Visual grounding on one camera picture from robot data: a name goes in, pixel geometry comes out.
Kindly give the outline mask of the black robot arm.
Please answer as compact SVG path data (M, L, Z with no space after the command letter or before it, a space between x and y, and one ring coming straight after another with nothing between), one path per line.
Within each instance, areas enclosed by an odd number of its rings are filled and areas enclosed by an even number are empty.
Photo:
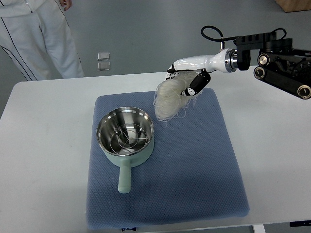
M250 68L250 51L258 50L258 66L253 74L267 83L303 100L311 98L311 52L293 48L293 40L277 38L278 29L269 33L221 38L233 41L236 51L230 55L232 68L241 71Z

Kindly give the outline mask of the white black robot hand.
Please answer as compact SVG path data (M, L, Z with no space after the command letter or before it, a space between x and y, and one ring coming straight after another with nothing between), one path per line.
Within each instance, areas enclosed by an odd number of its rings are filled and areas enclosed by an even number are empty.
M181 96L196 96L210 82L210 73L220 71L232 73L238 68L235 49L224 49L215 55L194 56L175 61L166 71L166 79L173 79L187 71L197 75L180 93Z

